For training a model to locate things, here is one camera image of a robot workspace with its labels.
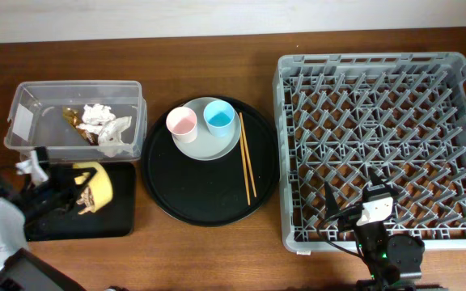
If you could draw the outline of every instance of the yellow object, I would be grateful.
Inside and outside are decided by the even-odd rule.
[[[74,169],[91,167],[96,169],[96,174],[93,176],[93,179],[89,181],[89,184],[86,189],[84,189],[81,197],[77,200],[77,204],[86,205],[86,208],[78,212],[78,214],[84,214],[89,211],[94,213],[112,200],[111,180],[102,165],[97,162],[78,162],[73,164]],[[80,185],[81,183],[84,183],[88,176],[89,174],[85,173],[76,177],[74,181],[77,185]]]

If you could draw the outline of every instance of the table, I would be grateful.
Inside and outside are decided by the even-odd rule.
[[[455,51],[466,56],[466,28],[321,32],[139,40],[0,44],[0,166],[18,161],[3,143],[20,82],[137,80],[152,125],[190,97],[228,95],[273,119],[277,60],[296,53]],[[139,169],[134,232],[124,238],[30,243],[32,252],[89,290],[327,288],[368,278],[341,253],[301,256],[282,245],[279,197],[231,226],[189,226],[146,194]],[[466,251],[430,251],[420,283],[466,290]]]

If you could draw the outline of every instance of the wire grid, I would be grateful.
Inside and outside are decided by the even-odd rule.
[[[361,198],[368,170],[400,193],[389,234],[422,239],[466,238],[466,167],[456,144],[462,131],[458,97],[447,72],[367,78],[295,74],[283,78],[289,138],[294,240],[317,241],[324,219],[324,182],[341,207]],[[332,241],[353,240],[337,225],[320,230]]]

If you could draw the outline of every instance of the clear plastic bin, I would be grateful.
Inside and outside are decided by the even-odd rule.
[[[121,134],[125,145],[89,145],[62,117],[62,107],[83,113],[85,104],[111,107],[116,117],[132,116]],[[46,146],[51,162],[120,162],[140,158],[146,136],[146,102],[135,81],[23,82],[10,109],[11,123],[4,144],[28,156],[36,146]]]

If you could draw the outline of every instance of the plastic container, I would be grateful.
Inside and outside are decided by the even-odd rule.
[[[121,135],[125,145],[89,145],[62,117],[63,106],[82,114],[84,104],[94,103],[110,106],[116,117],[132,116]],[[15,92],[8,121],[4,144],[19,151],[21,159],[34,147],[46,146],[51,162],[133,161],[140,158],[146,136],[146,102],[142,86],[135,81],[23,82]]]
[[[369,168],[400,193],[385,222],[389,234],[409,233],[427,249],[466,249],[463,55],[284,56],[273,93],[289,251],[334,251],[316,233],[324,219],[323,184],[347,207],[360,200]],[[320,233],[355,249],[354,236],[335,223]]]

